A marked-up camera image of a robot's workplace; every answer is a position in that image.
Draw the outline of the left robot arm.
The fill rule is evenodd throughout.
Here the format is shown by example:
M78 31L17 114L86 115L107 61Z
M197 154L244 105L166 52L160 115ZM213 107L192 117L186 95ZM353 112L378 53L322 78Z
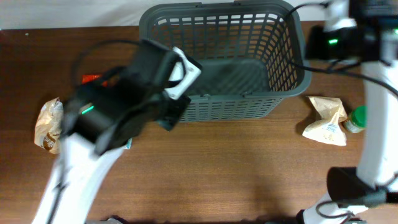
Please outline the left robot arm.
M190 104L202 66L177 48L134 43L127 65L78 85L63 108L60 152L34 223L84 223L113 164L148 122L172 130Z

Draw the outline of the blue carton box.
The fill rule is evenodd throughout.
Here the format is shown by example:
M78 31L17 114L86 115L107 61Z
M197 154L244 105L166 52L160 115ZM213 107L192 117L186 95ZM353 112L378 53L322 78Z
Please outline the blue carton box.
M171 131L174 128L174 124L172 124L169 120L158 119L155 121L160 127L164 128L166 131ZM130 138L126 145L124 146L125 149L130 149L132 146L133 138Z

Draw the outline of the orange spaghetti packet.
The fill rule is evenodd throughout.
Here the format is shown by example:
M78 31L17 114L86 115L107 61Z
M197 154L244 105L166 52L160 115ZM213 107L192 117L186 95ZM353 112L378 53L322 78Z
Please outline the orange spaghetti packet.
M102 74L84 74L81 79L81 84L93 83L94 86L108 86L108 81L103 78Z

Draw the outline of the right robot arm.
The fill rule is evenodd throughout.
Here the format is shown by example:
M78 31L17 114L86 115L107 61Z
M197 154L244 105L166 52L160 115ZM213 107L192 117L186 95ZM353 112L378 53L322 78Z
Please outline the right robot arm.
M314 27L305 56L333 63L326 74L352 77L361 67L366 130L356 167L332 167L326 194L297 214L297 223L351 223L370 208L397 202L397 3L325 1L323 26ZM341 68L336 63L347 60Z

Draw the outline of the grey plastic basket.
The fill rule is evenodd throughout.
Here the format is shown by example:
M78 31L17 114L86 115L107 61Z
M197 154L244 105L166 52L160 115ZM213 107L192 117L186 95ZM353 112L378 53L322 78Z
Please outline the grey plastic basket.
M159 4L143 13L139 36L178 47L201 65L187 90L183 122L262 118L304 92L305 40L285 1Z

